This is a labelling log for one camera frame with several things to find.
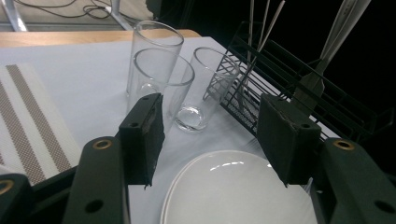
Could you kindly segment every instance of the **utensil holder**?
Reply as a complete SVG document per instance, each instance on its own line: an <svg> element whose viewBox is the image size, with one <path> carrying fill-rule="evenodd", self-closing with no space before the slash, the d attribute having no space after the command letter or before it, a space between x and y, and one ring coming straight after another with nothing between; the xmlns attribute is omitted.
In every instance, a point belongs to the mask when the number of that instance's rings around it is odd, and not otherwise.
<svg viewBox="0 0 396 224"><path fill-rule="evenodd" d="M261 27L261 23L253 23L250 46L249 23L242 22L228 46L227 54L239 63L241 73L221 102L222 107L253 135L257 132L261 94L272 94L290 102L297 100L293 96L297 88L318 103L311 110L310 118L322 130L328 128L339 137L359 143L393 123L394 108L375 113L318 74L312 68L318 60L304 63L273 40L268 40L263 50L258 52ZM301 78L309 73L315 73L323 81L325 91L321 96L316 96L300 83ZM329 137L326 133L322 131L321 139Z"/></svg>

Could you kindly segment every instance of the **striped placemat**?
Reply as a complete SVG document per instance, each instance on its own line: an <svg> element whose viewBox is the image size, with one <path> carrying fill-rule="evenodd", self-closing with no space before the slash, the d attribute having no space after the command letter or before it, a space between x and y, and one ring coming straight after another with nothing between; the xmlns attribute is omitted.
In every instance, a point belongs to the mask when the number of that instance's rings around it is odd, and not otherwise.
<svg viewBox="0 0 396 224"><path fill-rule="evenodd" d="M34 185L76 166L80 153L35 69L0 66L0 164Z"/></svg>

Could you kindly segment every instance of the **white plate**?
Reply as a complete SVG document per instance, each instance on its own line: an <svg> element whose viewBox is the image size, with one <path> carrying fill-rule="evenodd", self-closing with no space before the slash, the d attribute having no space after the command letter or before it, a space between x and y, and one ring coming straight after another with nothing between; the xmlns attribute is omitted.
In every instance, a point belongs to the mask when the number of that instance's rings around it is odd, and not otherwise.
<svg viewBox="0 0 396 224"><path fill-rule="evenodd" d="M309 195L285 188L268 161L224 150L197 157L177 175L162 224L317 223Z"/></svg>

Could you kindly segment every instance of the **drinking glass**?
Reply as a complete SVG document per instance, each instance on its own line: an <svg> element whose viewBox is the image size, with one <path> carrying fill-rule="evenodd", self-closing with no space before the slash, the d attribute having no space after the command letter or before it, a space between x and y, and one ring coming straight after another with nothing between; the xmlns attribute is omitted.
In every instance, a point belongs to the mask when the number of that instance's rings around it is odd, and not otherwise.
<svg viewBox="0 0 396 224"><path fill-rule="evenodd" d="M166 133L174 123L177 111L189 91L195 74L188 61L165 49L142 49L134 56L135 88L131 96L140 99L160 92L163 95L163 129ZM128 111L134 107L134 97L128 98Z"/></svg>
<svg viewBox="0 0 396 224"><path fill-rule="evenodd" d="M176 123L183 131L199 133L239 75L239 66L230 56L211 48L196 49L191 66L195 80L177 113Z"/></svg>
<svg viewBox="0 0 396 224"><path fill-rule="evenodd" d="M141 49L166 49L175 54L179 54L184 43L183 35L174 28L157 21L140 21L134 26L132 39L131 61L128 74L126 94L129 97L129 90L134 85L134 56ZM172 68L175 62L167 60Z"/></svg>

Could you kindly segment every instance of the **white table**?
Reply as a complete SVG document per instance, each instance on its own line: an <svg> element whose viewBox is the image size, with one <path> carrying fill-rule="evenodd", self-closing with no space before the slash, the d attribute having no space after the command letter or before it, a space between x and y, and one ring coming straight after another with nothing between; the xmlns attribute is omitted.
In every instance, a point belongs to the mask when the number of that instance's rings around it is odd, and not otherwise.
<svg viewBox="0 0 396 224"><path fill-rule="evenodd" d="M210 37L186 38L180 55L189 60L193 50L202 46L225 50ZM0 65L31 64L83 148L93 138L114 135L125 117L130 50L131 42L126 41L3 48ZM173 126L163 144L153 186L129 187L132 223L160 223L163 200L172 180L195 157L223 149L244 150L262 157L254 139L221 106L202 133L184 133Z"/></svg>

